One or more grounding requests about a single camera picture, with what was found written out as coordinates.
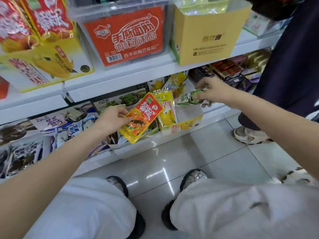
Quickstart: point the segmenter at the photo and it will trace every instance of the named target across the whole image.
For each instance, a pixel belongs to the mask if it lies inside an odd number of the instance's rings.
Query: leg
[[[127,196],[118,177],[72,178],[24,238],[138,238],[144,220]]]
[[[220,181],[202,171],[194,178],[171,202],[178,230],[201,238],[317,238],[317,188]]]

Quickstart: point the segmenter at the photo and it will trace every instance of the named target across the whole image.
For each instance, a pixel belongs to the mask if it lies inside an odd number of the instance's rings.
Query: orange label
[[[105,66],[162,50],[160,6],[105,17],[84,24]]]

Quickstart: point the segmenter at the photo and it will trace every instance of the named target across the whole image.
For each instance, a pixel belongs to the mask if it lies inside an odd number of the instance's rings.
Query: snack display box
[[[173,0],[66,0],[105,67],[165,51],[173,23]]]

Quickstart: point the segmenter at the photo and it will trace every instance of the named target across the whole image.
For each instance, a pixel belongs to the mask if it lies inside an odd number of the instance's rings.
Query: white shoe
[[[266,140],[270,140],[270,137],[267,136],[265,132],[255,131],[244,126],[234,129],[234,137],[245,144],[258,144]]]

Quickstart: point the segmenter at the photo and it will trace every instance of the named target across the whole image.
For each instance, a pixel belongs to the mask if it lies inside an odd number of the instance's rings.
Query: tiled floor
[[[121,177],[130,198],[146,221],[143,239],[194,238],[167,230],[161,211],[178,193],[185,173],[201,168],[211,178],[252,184],[278,183],[277,177],[298,164],[276,143],[245,146],[232,136],[238,114],[126,160],[82,174]]]

